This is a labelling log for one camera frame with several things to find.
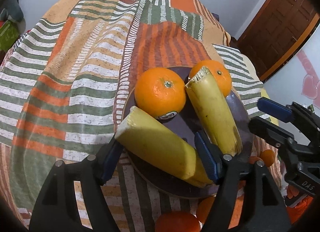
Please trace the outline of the large orange with sticker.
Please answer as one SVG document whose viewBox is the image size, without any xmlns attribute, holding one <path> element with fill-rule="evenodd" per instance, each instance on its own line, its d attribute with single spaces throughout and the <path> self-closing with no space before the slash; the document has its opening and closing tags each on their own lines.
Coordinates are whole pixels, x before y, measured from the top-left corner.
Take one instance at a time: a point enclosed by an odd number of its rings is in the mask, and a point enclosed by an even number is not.
<svg viewBox="0 0 320 232">
<path fill-rule="evenodd" d="M 167 68 L 148 69 L 134 88 L 137 106 L 155 119 L 169 119 L 184 108 L 184 80 Z"/>
</svg>

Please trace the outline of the small tangerine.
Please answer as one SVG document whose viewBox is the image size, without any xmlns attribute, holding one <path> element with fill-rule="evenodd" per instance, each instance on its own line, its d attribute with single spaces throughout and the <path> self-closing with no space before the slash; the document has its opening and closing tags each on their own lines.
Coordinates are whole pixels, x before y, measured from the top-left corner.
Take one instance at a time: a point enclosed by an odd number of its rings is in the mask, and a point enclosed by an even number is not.
<svg viewBox="0 0 320 232">
<path fill-rule="evenodd" d="M 202 224 L 205 223 L 214 201 L 215 201 L 215 196 L 211 196 L 211 197 L 205 198 L 203 201 L 199 203 L 196 210 L 196 217 Z"/>
<path fill-rule="evenodd" d="M 273 150 L 267 149 L 264 150 L 259 157 L 264 161 L 265 166 L 269 168 L 274 164 L 276 155 Z"/>
</svg>

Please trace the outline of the red tomato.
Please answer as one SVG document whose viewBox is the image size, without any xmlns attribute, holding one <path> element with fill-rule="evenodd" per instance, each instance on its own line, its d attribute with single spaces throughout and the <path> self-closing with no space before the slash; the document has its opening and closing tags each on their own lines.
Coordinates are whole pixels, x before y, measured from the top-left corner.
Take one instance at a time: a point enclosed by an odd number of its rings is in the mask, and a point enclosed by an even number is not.
<svg viewBox="0 0 320 232">
<path fill-rule="evenodd" d="M 155 223 L 155 232 L 198 232 L 200 230 L 199 220 L 191 213 L 184 211 L 164 213 Z"/>
</svg>

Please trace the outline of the dark purple plate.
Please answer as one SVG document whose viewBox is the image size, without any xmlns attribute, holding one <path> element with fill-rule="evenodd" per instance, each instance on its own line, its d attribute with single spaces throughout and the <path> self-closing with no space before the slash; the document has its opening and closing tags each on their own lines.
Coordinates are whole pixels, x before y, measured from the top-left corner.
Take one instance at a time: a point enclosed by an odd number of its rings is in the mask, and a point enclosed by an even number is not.
<svg viewBox="0 0 320 232">
<path fill-rule="evenodd" d="M 184 80 L 184 89 L 185 84 L 189 82 L 190 78 L 188 77 L 189 69 L 184 67 L 174 67 L 173 71 L 176 72 L 181 79 Z M 194 143 L 195 133 L 198 131 L 204 131 L 200 120 L 191 104 L 191 101 L 187 95 L 185 90 L 185 94 L 187 97 L 187 101 L 185 103 L 184 108 L 178 113 L 176 116 L 161 120 L 156 119 L 165 127 L 170 129 L 173 133 L 178 135 L 184 141 L 186 141 L 189 145 L 196 149 Z M 242 148 L 244 147 L 244 143 L 249 139 L 252 140 L 253 137 L 248 131 L 248 121 L 249 117 L 247 111 L 240 99 L 234 95 L 228 95 L 225 97 L 226 102 L 231 110 L 232 116 L 235 120 L 236 127 L 240 134 L 240 138 L 242 141 Z M 135 95 L 130 95 L 129 100 L 125 105 L 125 117 L 130 113 L 130 108 L 132 106 L 137 106 Z M 217 193 L 218 185 L 213 183 L 205 186 L 204 188 L 198 188 L 194 185 L 191 185 L 171 174 L 168 174 L 159 168 L 154 167 L 148 162 L 142 160 L 135 154 L 129 152 L 129 158 L 137 172 L 148 182 L 154 185 L 157 189 L 166 192 L 167 194 L 187 198 L 187 199 L 195 199 L 195 198 L 204 198 Z"/>
</svg>

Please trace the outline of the brown wooden door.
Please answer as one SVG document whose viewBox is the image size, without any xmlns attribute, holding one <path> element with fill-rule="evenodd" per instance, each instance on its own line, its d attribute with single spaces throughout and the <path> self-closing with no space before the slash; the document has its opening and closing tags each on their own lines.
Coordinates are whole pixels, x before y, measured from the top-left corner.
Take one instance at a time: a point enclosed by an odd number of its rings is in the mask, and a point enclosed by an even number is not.
<svg viewBox="0 0 320 232">
<path fill-rule="evenodd" d="M 264 81 L 308 40 L 319 22 L 310 0 L 266 0 L 237 42 Z"/>
</svg>

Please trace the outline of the striped patchwork blanket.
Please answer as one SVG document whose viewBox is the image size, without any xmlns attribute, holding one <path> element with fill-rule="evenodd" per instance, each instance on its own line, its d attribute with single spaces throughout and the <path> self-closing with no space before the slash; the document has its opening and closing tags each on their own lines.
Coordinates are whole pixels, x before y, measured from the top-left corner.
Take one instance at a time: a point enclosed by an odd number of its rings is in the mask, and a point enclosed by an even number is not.
<svg viewBox="0 0 320 232">
<path fill-rule="evenodd" d="M 1 195 L 27 228 L 57 160 L 111 140 L 137 78 L 225 63 L 248 115 L 266 95 L 249 59 L 199 0 L 60 0 L 1 64 Z"/>
</svg>

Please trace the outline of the green storage box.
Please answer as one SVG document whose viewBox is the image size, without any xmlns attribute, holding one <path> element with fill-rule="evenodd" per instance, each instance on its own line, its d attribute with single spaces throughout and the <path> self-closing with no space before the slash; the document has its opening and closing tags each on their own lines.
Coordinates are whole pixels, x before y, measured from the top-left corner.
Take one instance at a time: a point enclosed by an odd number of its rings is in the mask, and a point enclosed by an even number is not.
<svg viewBox="0 0 320 232">
<path fill-rule="evenodd" d="M 15 23 L 7 20 L 0 29 L 0 50 L 7 52 L 20 37 Z"/>
</svg>

